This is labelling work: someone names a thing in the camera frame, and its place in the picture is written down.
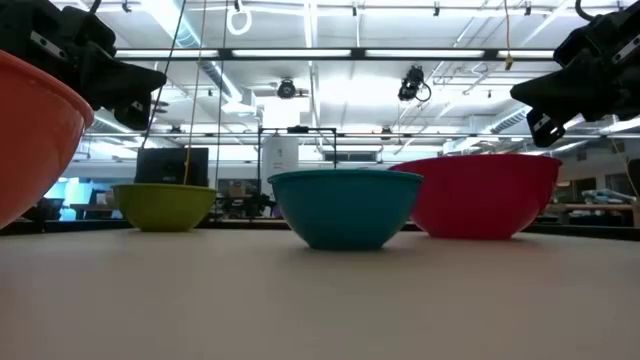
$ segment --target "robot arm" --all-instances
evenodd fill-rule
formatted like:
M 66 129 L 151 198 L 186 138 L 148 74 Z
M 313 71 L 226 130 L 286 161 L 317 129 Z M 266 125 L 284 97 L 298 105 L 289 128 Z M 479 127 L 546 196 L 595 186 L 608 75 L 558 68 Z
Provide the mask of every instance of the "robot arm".
M 104 107 L 131 129 L 146 130 L 151 93 L 166 76 L 115 60 L 115 40 L 92 12 L 58 10 L 47 0 L 0 0 L 0 50 L 56 77 L 94 110 Z
M 576 9 L 584 14 L 580 1 Z M 511 97 L 533 108 L 527 122 L 536 146 L 560 139 L 564 124 L 578 114 L 588 122 L 640 114 L 640 0 L 623 11 L 588 18 L 588 25 L 555 50 L 562 70 L 511 90 Z

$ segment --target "computer monitor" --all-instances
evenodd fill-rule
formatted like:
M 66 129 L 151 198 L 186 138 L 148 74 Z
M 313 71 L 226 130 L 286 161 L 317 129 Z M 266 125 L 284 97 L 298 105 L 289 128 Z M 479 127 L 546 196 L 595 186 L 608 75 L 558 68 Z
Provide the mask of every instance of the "computer monitor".
M 182 184 L 187 149 L 163 148 L 138 151 L 136 183 Z M 209 186 L 209 149 L 191 149 L 186 185 Z

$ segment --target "white table surface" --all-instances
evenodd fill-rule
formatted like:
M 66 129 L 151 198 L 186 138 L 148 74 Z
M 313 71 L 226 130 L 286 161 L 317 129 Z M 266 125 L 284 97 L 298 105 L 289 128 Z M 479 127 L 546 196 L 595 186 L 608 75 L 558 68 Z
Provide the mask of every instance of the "white table surface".
M 640 359 L 640 243 L 518 238 L 2 237 L 0 359 Z

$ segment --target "red bowl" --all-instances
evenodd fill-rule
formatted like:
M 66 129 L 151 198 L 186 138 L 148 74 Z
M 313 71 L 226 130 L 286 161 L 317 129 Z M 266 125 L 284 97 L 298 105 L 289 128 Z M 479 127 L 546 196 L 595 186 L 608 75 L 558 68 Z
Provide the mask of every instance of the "red bowl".
M 411 219 L 433 237 L 501 240 L 547 206 L 562 162 L 517 154 L 448 156 L 395 165 L 424 176 Z
M 71 161 L 93 111 L 71 88 L 0 51 L 0 228 L 35 205 Z

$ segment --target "teal bowl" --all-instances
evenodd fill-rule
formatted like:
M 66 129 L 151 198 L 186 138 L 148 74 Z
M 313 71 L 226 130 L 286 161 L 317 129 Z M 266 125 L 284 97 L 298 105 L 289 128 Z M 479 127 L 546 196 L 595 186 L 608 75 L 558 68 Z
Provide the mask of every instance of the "teal bowl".
M 282 216 L 311 248 L 375 250 L 409 219 L 422 176 L 382 170 L 307 170 L 274 175 Z

